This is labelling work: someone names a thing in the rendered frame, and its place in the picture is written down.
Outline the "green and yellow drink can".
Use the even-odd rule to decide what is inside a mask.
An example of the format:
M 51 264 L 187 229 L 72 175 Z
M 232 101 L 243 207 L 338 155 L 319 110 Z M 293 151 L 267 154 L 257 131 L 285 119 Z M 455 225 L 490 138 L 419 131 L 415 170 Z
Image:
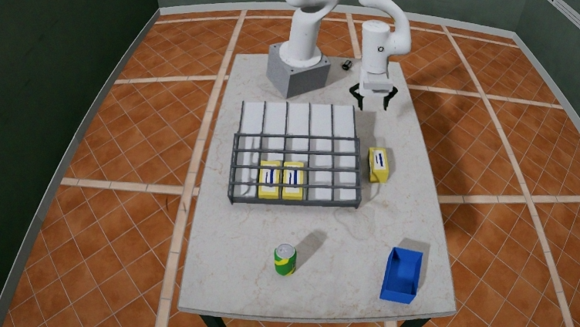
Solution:
M 275 270 L 283 276 L 294 273 L 296 268 L 296 250 L 288 243 L 280 244 L 274 252 Z

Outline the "yellow butter carton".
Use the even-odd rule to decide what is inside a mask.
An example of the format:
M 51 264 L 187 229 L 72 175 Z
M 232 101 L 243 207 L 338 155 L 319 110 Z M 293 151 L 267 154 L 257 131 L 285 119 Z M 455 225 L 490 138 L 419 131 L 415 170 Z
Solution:
M 261 166 L 280 167 L 280 161 L 261 161 Z M 259 183 L 279 184 L 280 170 L 260 169 Z M 279 187 L 259 186 L 259 198 L 278 199 Z
M 300 162 L 284 162 L 284 167 L 303 167 Z M 283 184 L 303 184 L 303 170 L 284 170 Z M 302 187 L 283 187 L 282 199 L 302 200 Z
M 369 148 L 367 156 L 370 183 L 385 183 L 389 174 L 385 148 Z

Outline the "blue open box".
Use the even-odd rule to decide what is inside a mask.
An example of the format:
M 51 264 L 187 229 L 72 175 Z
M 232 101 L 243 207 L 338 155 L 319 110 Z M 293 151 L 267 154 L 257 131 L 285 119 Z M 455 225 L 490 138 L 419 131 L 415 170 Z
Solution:
M 423 256 L 416 251 L 407 249 L 391 251 L 379 298 L 410 304 L 416 297 L 422 258 Z

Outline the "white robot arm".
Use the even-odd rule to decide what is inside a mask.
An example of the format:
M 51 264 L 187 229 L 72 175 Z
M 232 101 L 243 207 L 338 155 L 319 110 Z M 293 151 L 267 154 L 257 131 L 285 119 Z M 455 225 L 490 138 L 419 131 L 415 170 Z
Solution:
M 279 55 L 290 66 L 313 67 L 321 59 L 321 52 L 315 45 L 321 21 L 340 0 L 286 0 L 286 2 L 298 9 L 292 18 L 289 41 L 281 45 Z M 395 24 L 395 32 L 390 32 L 389 25 L 379 20 L 369 20 L 362 24 L 362 67 L 368 75 L 368 78 L 363 78 L 363 87 L 393 90 L 393 81 L 387 79 L 385 72 L 390 56 L 404 56 L 410 53 L 409 20 L 403 10 L 391 0 L 359 0 L 359 3 L 388 13 Z

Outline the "grey metal grid rack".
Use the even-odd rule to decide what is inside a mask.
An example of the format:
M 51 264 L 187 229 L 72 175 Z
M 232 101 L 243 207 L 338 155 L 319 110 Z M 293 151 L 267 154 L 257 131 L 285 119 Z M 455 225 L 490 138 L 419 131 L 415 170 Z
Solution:
M 238 149 L 259 149 L 260 137 L 240 137 Z M 262 150 L 283 150 L 283 137 L 263 137 Z M 285 150 L 308 151 L 308 139 L 286 138 Z M 332 152 L 332 140 L 310 139 L 310 151 Z M 334 140 L 334 152 L 355 153 L 355 142 Z M 283 153 L 261 153 L 261 161 L 280 161 L 283 163 Z M 286 153 L 285 162 L 300 162 L 308 167 L 308 154 Z M 237 165 L 258 165 L 258 153 L 238 152 Z M 310 154 L 309 167 L 332 168 L 332 155 Z M 356 169 L 355 157 L 334 156 L 334 169 Z M 257 169 L 236 168 L 235 181 L 256 183 Z M 280 170 L 280 184 L 282 170 Z M 307 170 L 303 171 L 303 184 L 307 184 Z M 332 185 L 332 172 L 309 171 L 309 184 Z M 334 172 L 334 186 L 355 186 L 356 173 Z M 279 187 L 281 199 L 282 187 Z M 302 188 L 302 199 L 306 200 L 307 188 Z M 255 197 L 255 186 L 235 185 L 234 197 Z M 331 201 L 332 189 L 309 188 L 309 200 Z M 334 189 L 334 201 L 356 201 L 356 189 Z

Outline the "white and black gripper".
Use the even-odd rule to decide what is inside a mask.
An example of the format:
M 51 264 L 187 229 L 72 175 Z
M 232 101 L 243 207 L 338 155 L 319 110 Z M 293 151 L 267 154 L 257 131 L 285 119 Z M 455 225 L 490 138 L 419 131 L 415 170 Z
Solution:
M 361 66 L 359 72 L 359 83 L 349 88 L 351 94 L 358 100 L 358 107 L 360 107 L 360 111 L 363 110 L 363 101 L 362 99 L 365 96 L 384 96 L 383 97 L 383 108 L 386 111 L 386 108 L 389 105 L 390 99 L 394 97 L 398 93 L 398 89 L 394 86 L 393 91 L 389 92 L 389 90 L 374 90 L 374 89 L 364 89 L 363 87 L 363 78 L 368 78 L 367 71 Z M 359 89 L 359 93 L 355 92 Z

